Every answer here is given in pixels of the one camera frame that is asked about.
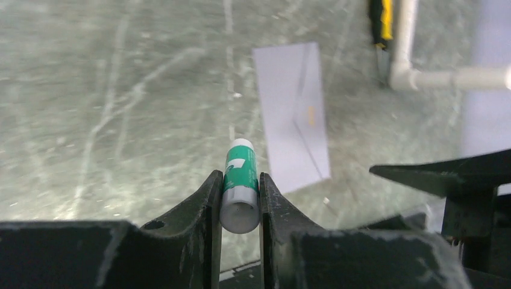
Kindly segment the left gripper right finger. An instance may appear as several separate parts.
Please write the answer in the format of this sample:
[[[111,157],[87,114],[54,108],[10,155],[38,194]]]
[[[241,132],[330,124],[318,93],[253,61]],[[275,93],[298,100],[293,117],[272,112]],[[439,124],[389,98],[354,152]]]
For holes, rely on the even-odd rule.
[[[418,230],[328,230],[262,173],[263,288],[471,288],[445,240]]]

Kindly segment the grey envelope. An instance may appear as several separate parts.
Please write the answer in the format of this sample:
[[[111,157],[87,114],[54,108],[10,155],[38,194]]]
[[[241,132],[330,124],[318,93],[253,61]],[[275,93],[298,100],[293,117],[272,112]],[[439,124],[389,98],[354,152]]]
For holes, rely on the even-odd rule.
[[[269,170],[280,192],[330,178],[319,45],[255,48]]]

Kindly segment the white PVC pipe frame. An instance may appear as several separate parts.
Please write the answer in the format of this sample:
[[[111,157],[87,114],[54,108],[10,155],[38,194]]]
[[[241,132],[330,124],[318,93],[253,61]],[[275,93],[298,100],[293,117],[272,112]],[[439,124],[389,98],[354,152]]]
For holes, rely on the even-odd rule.
[[[510,90],[510,1],[400,1],[394,90]]]

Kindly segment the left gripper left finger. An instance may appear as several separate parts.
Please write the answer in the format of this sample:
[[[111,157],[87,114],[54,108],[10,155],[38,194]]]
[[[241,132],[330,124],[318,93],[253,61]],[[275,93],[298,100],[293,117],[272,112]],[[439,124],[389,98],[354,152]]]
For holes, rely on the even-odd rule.
[[[2,288],[218,288],[223,175],[142,227],[124,220],[1,223]]]

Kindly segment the yellow black screwdriver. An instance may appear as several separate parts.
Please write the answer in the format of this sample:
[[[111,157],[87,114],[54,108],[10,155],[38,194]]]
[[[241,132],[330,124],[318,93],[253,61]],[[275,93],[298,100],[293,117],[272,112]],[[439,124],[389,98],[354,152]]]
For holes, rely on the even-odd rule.
[[[373,45],[386,51],[393,40],[393,0],[369,0],[368,17]]]

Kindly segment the green glue stick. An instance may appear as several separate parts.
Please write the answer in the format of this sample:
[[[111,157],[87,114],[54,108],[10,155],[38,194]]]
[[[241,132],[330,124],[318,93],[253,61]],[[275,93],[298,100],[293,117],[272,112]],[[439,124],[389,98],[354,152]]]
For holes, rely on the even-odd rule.
[[[247,234],[259,225],[259,179],[252,143],[244,138],[231,142],[225,162],[219,220],[233,234]]]

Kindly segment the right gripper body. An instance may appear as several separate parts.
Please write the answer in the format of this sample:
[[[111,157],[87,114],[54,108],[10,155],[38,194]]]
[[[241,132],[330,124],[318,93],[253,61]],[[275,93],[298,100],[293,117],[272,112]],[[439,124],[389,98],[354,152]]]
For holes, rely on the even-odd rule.
[[[510,275],[510,194],[497,189],[448,196],[442,235],[461,244],[462,264],[497,276]]]

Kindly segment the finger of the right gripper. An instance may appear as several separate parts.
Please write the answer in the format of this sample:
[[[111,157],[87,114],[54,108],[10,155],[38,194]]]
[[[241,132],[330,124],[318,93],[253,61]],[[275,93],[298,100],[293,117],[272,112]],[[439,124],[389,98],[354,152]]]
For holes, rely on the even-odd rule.
[[[510,183],[510,150],[418,165],[375,165],[370,173],[439,197],[492,191]]]

